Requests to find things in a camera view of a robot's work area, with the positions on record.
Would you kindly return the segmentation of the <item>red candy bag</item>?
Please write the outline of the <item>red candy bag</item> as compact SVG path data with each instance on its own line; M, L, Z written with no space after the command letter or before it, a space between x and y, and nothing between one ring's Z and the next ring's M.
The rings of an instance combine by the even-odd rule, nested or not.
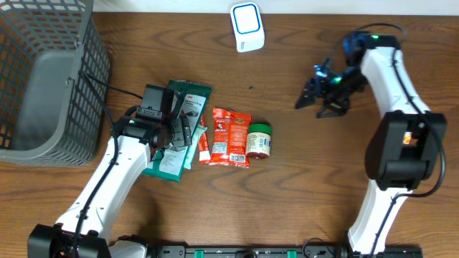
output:
M212 146L211 166L236 166L249 168L246 156L248 128L252 116L234 110L214 108L214 142Z

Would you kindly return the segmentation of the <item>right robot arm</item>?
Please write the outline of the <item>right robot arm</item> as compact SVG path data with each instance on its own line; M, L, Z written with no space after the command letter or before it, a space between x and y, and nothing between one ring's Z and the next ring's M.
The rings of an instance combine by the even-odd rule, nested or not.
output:
M364 157L369 179L364 202L346 243L333 256L420 256L418 250L392 251L385 242L403 203L431 196L443 183L447 121L417 94L404 67L400 39L357 29L342 42L347 69L337 73L325 58L295 104L296 109L306 108L321 98L317 118L343 116L351 107L351 95L368 85L381 115Z

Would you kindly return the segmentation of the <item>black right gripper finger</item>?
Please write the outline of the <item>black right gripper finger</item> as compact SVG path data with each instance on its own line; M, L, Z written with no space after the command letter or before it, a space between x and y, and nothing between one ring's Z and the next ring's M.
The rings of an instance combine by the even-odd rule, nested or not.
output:
M337 108L333 106L322 106L316 113L316 118L340 117L346 114L346 108Z
M306 108L316 104L316 92L314 88L304 88L301 96L295 103L295 109Z

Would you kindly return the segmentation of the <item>red tube package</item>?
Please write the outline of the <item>red tube package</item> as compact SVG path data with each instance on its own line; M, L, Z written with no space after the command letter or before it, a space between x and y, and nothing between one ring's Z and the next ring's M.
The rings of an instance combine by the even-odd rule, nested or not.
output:
M198 148L199 148L199 162L201 164L208 164L211 159L211 154L209 151L209 144L208 144L208 139L207 139L207 126L205 124L205 118L204 115L201 116L199 125L203 127L204 132L199 138L198 142Z

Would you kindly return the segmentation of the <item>small orange white box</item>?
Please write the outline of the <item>small orange white box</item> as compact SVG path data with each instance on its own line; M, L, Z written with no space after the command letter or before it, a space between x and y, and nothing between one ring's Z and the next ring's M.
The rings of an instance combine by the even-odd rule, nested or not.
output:
M412 132L405 132L404 133L404 136L403 136L403 139L402 139L402 143L404 145L410 145L412 143Z

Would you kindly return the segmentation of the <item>white green 3M package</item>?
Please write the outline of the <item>white green 3M package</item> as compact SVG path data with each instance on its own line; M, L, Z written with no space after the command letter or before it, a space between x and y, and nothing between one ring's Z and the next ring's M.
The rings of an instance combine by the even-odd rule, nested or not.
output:
M172 146L171 142L165 150L159 150L153 157L152 164L142 171L145 176L153 176L169 181L180 182L183 170L190 169L199 137L204 132L199 121L212 88L184 80L170 80L168 88L174 91L175 105L173 119L185 115L191 126L192 144L190 146Z

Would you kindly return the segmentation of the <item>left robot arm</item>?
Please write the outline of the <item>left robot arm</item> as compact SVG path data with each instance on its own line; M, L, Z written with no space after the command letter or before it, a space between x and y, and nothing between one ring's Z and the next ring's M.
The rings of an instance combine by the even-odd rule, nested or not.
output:
M113 224L144 170L163 168L174 151L186 156L196 124L186 113L172 120L124 115L113 123L104 157L82 193L55 225L35 226L28 257L154 257L154 247L136 236L111 244Z

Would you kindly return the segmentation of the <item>green lid white jar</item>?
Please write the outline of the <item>green lid white jar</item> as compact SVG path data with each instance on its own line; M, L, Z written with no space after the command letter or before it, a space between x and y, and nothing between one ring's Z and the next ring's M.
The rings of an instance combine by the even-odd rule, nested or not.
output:
M246 156L254 159L270 157L272 128L267 124L253 123L248 128Z

